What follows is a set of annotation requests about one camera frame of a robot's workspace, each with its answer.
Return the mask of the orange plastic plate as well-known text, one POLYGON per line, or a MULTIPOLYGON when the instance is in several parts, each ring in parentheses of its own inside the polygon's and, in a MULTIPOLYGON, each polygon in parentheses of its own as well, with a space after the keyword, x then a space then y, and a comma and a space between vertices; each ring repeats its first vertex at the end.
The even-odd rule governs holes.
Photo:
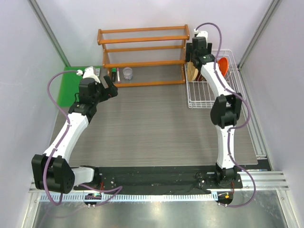
POLYGON ((225 77, 229 69, 229 61, 226 57, 222 57, 218 60, 218 67, 221 74, 225 77))

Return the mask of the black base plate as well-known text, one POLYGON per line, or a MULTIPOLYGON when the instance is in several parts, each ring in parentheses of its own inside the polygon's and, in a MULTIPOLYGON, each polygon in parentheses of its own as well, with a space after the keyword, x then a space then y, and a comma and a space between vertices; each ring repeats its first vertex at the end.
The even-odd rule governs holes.
POLYGON ((98 190, 121 186, 120 194, 126 195, 194 195, 243 187, 239 174, 231 187, 219 187, 214 182, 215 169, 214 165, 97 167, 93 181, 86 185, 98 190))

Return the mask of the pink white marker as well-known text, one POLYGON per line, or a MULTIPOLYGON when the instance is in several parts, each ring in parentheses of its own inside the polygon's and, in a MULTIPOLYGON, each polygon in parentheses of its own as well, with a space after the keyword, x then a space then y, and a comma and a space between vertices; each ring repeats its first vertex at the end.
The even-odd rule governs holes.
POLYGON ((121 80, 120 80, 120 71, 119 71, 118 67, 116 68, 116 71, 117 71, 117 83, 120 83, 121 82, 121 80))

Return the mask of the green plastic mat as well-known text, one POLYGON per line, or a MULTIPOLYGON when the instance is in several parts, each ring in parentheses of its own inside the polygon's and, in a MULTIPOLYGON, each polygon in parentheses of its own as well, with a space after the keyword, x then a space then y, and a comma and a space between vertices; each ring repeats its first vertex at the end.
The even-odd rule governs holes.
POLYGON ((66 108, 73 104, 74 95, 79 92, 78 85, 80 80, 81 77, 77 76, 76 73, 64 73, 54 79, 51 86, 57 85, 59 89, 58 92, 55 92, 54 99, 60 107, 66 108))

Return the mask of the black green marker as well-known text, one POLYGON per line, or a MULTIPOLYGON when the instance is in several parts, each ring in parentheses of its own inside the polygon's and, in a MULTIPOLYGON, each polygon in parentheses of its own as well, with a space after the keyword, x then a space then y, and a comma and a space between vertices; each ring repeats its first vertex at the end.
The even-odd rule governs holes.
POLYGON ((112 81, 113 81, 113 82, 116 82, 117 68, 112 68, 111 76, 112 76, 112 81))

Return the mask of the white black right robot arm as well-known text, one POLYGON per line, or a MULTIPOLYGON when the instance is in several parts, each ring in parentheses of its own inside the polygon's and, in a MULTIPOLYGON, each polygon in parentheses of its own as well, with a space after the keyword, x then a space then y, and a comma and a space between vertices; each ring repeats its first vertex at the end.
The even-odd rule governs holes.
POLYGON ((228 85, 208 45, 205 37, 193 37, 192 42, 186 45, 186 62, 190 63, 194 75, 202 74, 215 96, 210 111, 210 118, 218 135, 214 182, 221 188, 229 188, 237 180, 234 133, 240 118, 242 95, 235 93, 228 85))

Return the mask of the clear plastic cup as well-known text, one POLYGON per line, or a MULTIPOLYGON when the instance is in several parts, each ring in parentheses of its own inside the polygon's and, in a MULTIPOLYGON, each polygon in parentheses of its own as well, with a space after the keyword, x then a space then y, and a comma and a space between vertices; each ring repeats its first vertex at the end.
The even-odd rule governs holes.
POLYGON ((123 76, 125 80, 131 80, 133 77, 133 70, 130 67, 125 67, 123 69, 123 76))

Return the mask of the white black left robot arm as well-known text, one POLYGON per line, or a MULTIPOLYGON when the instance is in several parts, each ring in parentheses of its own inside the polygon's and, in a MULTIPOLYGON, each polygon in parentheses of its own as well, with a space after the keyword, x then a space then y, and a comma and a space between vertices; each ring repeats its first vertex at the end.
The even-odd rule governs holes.
POLYGON ((109 76, 104 76, 107 87, 94 78, 80 80, 76 100, 70 106, 67 119, 53 143, 43 154, 36 154, 31 165, 37 189, 68 194, 75 186, 85 184, 95 190, 101 177, 93 166, 71 168, 69 159, 81 136, 97 112, 97 105, 118 95, 118 89, 109 76))

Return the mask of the dark red patterned plate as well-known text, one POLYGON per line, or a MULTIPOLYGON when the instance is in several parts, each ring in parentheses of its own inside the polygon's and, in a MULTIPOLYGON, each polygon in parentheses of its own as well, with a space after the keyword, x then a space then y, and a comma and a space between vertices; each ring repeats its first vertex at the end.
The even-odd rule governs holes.
POLYGON ((202 74, 200 74, 199 81, 203 81, 203 80, 204 80, 204 76, 202 74))

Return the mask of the aluminium front rail frame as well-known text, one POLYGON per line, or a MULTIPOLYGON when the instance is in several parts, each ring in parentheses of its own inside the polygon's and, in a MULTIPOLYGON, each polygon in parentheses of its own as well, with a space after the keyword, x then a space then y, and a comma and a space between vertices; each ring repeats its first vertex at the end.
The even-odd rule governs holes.
POLYGON ((260 191, 281 191, 289 187, 280 171, 243 171, 235 180, 217 184, 213 172, 103 172, 99 184, 89 188, 74 187, 70 193, 61 195, 52 192, 55 202, 78 202, 94 205, 109 202, 170 202, 170 201, 215 201, 232 205, 233 198, 241 191, 248 197, 260 191))

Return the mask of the cream yellow plate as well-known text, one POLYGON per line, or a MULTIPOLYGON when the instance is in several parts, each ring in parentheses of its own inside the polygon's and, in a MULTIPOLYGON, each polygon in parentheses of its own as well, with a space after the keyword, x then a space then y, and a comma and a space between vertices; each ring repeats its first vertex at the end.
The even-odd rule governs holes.
POLYGON ((187 79, 188 81, 196 81, 199 75, 199 70, 194 66, 192 62, 187 63, 187 79))

